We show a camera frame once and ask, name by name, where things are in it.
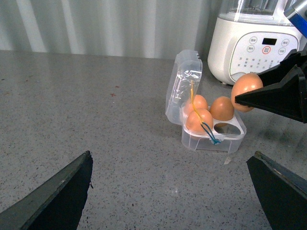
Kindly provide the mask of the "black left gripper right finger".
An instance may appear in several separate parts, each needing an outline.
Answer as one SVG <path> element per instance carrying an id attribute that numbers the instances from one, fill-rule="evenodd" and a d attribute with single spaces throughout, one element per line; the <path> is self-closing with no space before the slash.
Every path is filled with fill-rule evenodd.
<path id="1" fill-rule="evenodd" d="M 256 151 L 247 161 L 256 194 L 273 230 L 307 228 L 307 181 Z"/>

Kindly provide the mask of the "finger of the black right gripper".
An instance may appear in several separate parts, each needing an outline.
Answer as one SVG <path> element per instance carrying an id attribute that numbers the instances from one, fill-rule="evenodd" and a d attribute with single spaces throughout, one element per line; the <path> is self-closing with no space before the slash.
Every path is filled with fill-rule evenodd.
<path id="1" fill-rule="evenodd" d="M 293 49 L 278 65 L 258 74 L 263 86 L 269 86 L 280 82 L 286 74 L 297 65 L 305 76 L 307 75 L 307 51 Z"/>
<path id="2" fill-rule="evenodd" d="M 295 65 L 278 83 L 235 97 L 240 105 L 258 108 L 302 123 L 307 122 L 307 78 Z"/>

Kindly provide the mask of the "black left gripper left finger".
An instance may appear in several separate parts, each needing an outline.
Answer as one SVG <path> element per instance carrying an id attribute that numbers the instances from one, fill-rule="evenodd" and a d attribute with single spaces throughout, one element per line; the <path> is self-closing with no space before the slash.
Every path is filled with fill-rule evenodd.
<path id="1" fill-rule="evenodd" d="M 86 151 L 26 197 L 1 212 L 2 230 L 75 230 L 91 185 L 93 158 Z"/>

